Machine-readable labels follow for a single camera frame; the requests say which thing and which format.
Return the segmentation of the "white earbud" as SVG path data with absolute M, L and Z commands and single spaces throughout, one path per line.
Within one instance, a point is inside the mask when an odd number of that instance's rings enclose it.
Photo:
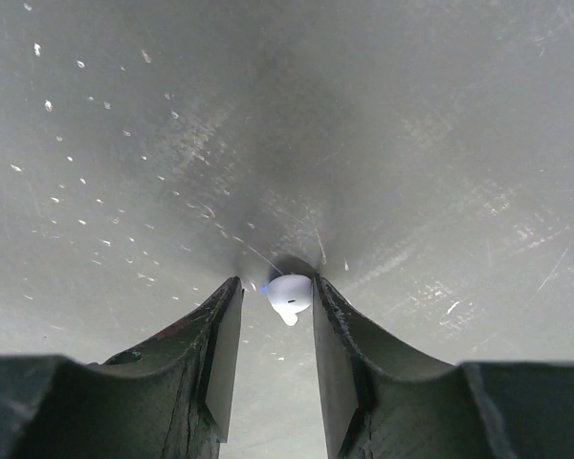
M 312 279 L 302 274 L 285 274 L 267 286 L 267 298 L 272 309 L 287 326 L 298 323 L 298 314 L 313 303 Z

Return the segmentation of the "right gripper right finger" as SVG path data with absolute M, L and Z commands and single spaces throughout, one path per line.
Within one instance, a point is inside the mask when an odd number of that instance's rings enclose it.
M 313 319 L 330 457 L 574 458 L 574 362 L 443 362 L 322 276 Z

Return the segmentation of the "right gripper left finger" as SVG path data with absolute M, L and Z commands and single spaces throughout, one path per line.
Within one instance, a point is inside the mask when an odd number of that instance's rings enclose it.
M 215 458 L 227 441 L 244 291 L 104 363 L 0 356 L 0 458 Z

